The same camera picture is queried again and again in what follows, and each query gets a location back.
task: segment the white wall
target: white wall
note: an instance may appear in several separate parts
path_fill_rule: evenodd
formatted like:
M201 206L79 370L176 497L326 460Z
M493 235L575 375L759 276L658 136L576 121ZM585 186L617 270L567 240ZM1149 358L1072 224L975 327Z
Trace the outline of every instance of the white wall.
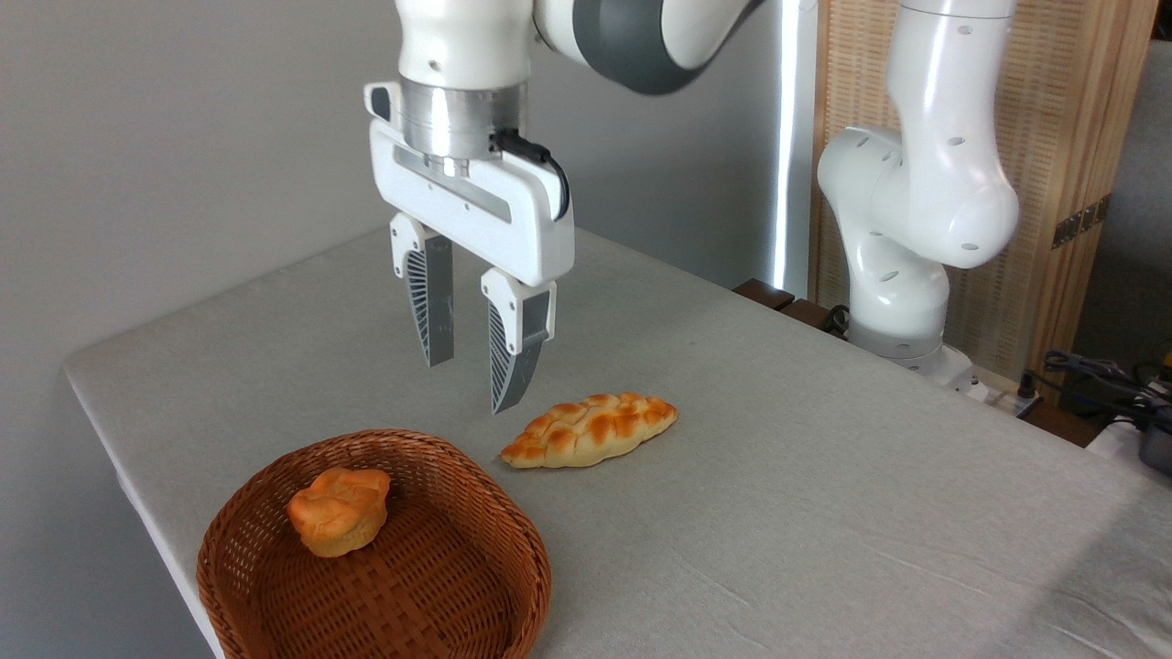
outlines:
M1086 288L1075 341L1079 354L1130 367L1172 339L1170 127L1172 42L1153 41Z
M673 98L538 59L582 226L768 278L771 12ZM361 88L397 36L390 0L0 2L0 657L209 655L60 365L383 225Z

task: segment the bread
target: bread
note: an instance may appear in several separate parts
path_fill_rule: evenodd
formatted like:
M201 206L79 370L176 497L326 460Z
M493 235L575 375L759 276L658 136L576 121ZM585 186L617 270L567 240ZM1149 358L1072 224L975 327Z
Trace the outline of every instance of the bread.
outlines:
M639 394L598 394L556 405L534 419L498 456L517 468L591 467L626 455L675 423L674 407Z
M387 521L390 476L380 469L326 469L293 495L286 512L301 543L333 558L366 546Z

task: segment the brown basket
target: brown basket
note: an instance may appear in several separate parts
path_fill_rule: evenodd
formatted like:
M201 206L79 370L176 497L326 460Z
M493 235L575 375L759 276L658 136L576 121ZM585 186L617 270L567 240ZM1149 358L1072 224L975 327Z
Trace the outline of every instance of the brown basket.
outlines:
M331 467L390 474L387 523L318 558L285 505ZM263 469L212 521L196 578L229 658L520 658L550 604L529 518L455 447L408 430L334 437Z

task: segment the black cable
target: black cable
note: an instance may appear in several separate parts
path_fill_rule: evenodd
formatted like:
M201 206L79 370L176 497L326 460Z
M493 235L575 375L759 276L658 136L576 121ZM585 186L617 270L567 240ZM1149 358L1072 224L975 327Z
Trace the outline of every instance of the black cable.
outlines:
M1091 378L1106 388L1123 392L1132 396L1146 394L1149 396L1164 399L1165 401L1168 400L1166 394L1153 389L1147 385L1132 380L1123 368L1119 368L1118 364L1108 359L1090 359L1063 351L1048 351L1043 358L1043 362L1045 371L1048 372L1061 371L1067 373L1077 373L1083 376L1075 381L1071 386Z
M1026 371L1026 373L1028 373L1029 375L1033 375L1038 382L1042 382L1043 385L1045 385L1047 387L1050 387L1051 389L1055 389L1055 390L1061 392L1063 394L1069 394L1071 396L1075 396L1076 399L1078 399L1078 400L1081 400L1081 401L1083 401L1083 402L1085 402L1088 405L1096 405L1098 407L1102 407L1103 409L1110 409L1111 412L1115 412L1116 414L1118 414L1120 416L1126 416L1126 417L1133 419L1136 421L1144 421L1146 423L1157 423L1157 424L1159 424L1161 427L1168 422L1167 416L1157 416L1154 414L1143 414L1143 413L1137 412L1134 408L1122 407L1122 406L1118 406L1118 405L1115 405L1115 403L1110 403L1110 402L1106 402L1106 401L1101 401L1098 399L1090 398L1090 396L1088 396L1085 394L1079 394L1078 392L1075 392L1075 390L1072 390L1072 389L1070 389L1068 387L1063 387L1062 385L1059 385L1057 382L1052 382L1050 380L1047 380L1045 378L1042 378L1042 375L1040 375L1035 371Z
M1115 423L1131 423L1132 428L1134 428L1137 430L1143 430L1143 428L1140 428L1139 424L1136 423L1134 419L1129 419L1126 416L1120 416L1118 419L1112 419L1111 421L1108 421L1106 423L1104 423L1103 427L1106 428L1108 426L1112 426Z
M1145 368L1154 371L1156 374L1154 375L1145 375L1144 374L1144 369ZM1168 378L1168 375L1166 373L1167 371L1168 371L1168 367L1164 366L1164 362L1161 362L1161 361L1140 361L1140 362L1137 362L1134 366L1131 367L1131 378L1134 381L1137 381L1137 382L1150 382L1152 380L1168 380L1168 381L1172 381L1172 378Z
M1130 409L1134 409L1136 412L1139 412L1139 413L1143 413L1143 412L1147 410L1147 406L1144 405L1143 402L1137 401L1134 398L1130 398L1130 399L1116 399L1116 400L1111 401L1111 403L1112 405L1118 405L1120 407L1126 407L1126 408L1130 408ZM1090 421L1091 419L1095 419L1096 416L1106 416L1106 415L1113 415L1113 414L1115 414L1115 412L1111 412L1110 409L1096 408L1096 409L1091 409L1090 412L1083 412L1083 413L1078 414L1078 417L1079 419L1086 419L1088 421Z
M532 163L547 164L553 168L554 174L558 175L558 183L561 184L561 205L558 209L558 215L553 216L553 222L566 217L566 213L570 212L570 178L566 177L566 170L561 169L558 161L553 159L550 150L525 140L516 129L497 133L491 140L492 144L502 151L509 151Z

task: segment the white robotic arm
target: white robotic arm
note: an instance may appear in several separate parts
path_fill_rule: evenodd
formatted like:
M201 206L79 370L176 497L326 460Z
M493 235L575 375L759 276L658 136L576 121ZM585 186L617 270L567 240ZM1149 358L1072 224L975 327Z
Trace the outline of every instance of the white robotic arm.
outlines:
M1015 8L1016 0L902 0L887 62L902 135L849 128L818 164L847 253L851 342L962 392L972 362L942 344L941 264L987 263L1017 224L993 120Z
M556 279L573 266L570 185L523 137L536 33L642 94L691 82L762 0L396 0L400 80L368 84L370 151L395 274L429 365L454 355L451 249L492 266L492 409L520 400L553 338Z

